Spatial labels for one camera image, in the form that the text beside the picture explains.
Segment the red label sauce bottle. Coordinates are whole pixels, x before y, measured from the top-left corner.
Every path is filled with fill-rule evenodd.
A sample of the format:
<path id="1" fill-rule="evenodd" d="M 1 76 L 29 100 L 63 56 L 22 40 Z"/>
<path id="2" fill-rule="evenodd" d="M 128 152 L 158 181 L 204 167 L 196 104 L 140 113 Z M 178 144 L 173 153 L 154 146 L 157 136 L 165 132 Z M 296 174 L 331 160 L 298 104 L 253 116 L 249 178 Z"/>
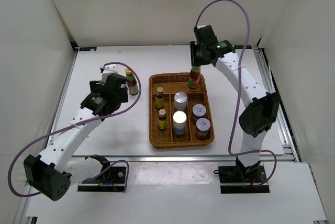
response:
<path id="1" fill-rule="evenodd" d="M 188 75 L 188 87 L 195 89 L 198 86 L 199 79 L 201 76 L 200 66 L 192 66 Z"/>

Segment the green label sauce bottle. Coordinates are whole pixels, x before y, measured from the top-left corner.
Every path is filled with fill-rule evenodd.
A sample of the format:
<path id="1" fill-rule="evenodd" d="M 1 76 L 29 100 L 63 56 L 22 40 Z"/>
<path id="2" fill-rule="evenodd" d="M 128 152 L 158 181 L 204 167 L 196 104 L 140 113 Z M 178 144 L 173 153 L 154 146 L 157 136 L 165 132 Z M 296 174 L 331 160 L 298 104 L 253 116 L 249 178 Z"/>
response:
<path id="1" fill-rule="evenodd" d="M 128 80 L 128 91 L 132 96 L 136 96 L 139 92 L 137 80 L 131 69 L 125 68 L 125 74 Z"/>

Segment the small yellow cork bottle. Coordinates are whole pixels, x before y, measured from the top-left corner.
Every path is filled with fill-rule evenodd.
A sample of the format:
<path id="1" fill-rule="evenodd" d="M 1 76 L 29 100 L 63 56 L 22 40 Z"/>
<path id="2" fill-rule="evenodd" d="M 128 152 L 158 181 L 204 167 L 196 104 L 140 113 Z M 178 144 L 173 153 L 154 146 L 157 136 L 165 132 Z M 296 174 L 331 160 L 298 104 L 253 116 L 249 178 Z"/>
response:
<path id="1" fill-rule="evenodd" d="M 162 109 L 164 107 L 164 94 L 162 87 L 157 88 L 157 93 L 155 97 L 155 107 L 156 109 Z"/>

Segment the small brown cork bottle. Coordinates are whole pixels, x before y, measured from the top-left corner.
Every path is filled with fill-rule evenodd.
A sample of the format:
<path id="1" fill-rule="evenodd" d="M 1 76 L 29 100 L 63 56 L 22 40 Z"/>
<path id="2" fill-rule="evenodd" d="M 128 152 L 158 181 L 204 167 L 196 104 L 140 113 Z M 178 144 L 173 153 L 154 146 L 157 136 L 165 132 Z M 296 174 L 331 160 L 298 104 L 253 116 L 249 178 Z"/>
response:
<path id="1" fill-rule="evenodd" d="M 165 109 L 159 110 L 159 116 L 158 116 L 158 128 L 160 130 L 165 130 L 167 128 L 166 123 L 166 111 Z"/>

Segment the brown jar white lid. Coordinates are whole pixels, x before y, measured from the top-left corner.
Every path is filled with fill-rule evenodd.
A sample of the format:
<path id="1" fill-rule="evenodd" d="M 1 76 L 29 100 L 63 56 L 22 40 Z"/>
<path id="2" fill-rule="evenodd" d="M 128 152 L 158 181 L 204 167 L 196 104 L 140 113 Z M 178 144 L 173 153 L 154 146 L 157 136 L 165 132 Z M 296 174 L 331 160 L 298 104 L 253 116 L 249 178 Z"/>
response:
<path id="1" fill-rule="evenodd" d="M 211 123 L 207 118 L 199 118 L 196 121 L 196 137 L 198 139 L 205 139 L 209 133 Z"/>
<path id="2" fill-rule="evenodd" d="M 196 123 L 198 119 L 204 118 L 207 109 L 203 104 L 196 104 L 192 108 L 192 122 Z"/>

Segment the silver lid blue can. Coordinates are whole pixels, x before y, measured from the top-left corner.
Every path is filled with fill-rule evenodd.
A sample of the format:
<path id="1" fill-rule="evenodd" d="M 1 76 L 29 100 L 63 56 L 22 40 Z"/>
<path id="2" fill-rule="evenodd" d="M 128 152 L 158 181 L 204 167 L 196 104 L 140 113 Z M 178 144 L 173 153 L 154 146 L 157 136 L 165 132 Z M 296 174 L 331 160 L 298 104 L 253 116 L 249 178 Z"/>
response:
<path id="1" fill-rule="evenodd" d="M 176 111 L 173 114 L 173 132 L 181 136 L 185 133 L 186 129 L 186 122 L 187 122 L 187 115 L 183 111 Z"/>

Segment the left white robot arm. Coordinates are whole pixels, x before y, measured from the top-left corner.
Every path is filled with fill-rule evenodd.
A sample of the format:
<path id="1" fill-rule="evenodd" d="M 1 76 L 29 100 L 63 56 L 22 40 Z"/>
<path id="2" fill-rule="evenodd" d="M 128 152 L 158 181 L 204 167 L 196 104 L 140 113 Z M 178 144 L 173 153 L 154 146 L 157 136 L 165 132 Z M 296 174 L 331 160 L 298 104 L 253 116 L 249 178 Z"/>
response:
<path id="1" fill-rule="evenodd" d="M 82 162 L 69 164 L 69 160 L 88 137 L 110 115 L 128 102 L 128 80 L 112 73 L 105 82 L 91 81 L 91 93 L 81 102 L 70 122 L 70 129 L 57 138 L 37 156 L 28 155 L 24 160 L 29 185 L 52 201 L 57 201 L 77 182 L 90 180 L 102 183 L 110 178 L 110 162 L 97 154 Z"/>

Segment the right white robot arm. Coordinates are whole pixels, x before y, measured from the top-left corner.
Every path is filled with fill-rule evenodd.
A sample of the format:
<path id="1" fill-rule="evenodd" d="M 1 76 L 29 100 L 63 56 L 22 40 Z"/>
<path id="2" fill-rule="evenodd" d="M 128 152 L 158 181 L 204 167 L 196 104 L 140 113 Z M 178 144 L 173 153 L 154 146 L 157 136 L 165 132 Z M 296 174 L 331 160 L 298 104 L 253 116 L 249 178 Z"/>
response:
<path id="1" fill-rule="evenodd" d="M 229 41 L 218 41 L 210 25 L 194 27 L 195 41 L 190 42 L 193 66 L 212 64 L 220 71 L 238 93 L 244 111 L 239 114 L 243 131 L 241 149 L 236 154 L 235 176 L 241 182 L 249 181 L 260 165 L 260 151 L 267 132 L 276 121 L 280 96 L 261 86 L 239 63 L 237 54 Z"/>

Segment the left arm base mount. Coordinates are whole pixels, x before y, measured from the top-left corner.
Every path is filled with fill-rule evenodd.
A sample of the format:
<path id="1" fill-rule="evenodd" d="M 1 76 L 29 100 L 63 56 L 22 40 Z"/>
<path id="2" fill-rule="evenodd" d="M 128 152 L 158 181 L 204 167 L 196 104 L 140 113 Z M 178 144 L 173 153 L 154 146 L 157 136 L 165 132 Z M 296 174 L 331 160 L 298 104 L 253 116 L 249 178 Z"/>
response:
<path id="1" fill-rule="evenodd" d="M 78 192 L 106 192 L 124 193 L 128 186 L 129 163 L 126 160 L 111 162 L 105 157 L 97 154 L 87 156 L 102 165 L 104 173 L 97 178 L 89 178 L 80 182 L 77 186 Z"/>

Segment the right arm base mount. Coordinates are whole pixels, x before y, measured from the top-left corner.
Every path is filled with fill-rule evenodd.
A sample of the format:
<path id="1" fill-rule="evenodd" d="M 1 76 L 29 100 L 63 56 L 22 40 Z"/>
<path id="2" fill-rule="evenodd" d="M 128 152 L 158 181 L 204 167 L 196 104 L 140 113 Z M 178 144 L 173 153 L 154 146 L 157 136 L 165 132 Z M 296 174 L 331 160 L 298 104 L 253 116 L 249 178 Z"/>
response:
<path id="1" fill-rule="evenodd" d="M 219 176 L 221 194 L 263 194 L 270 193 L 264 166 L 251 174 L 243 175 L 237 166 L 219 166 L 213 173 Z"/>

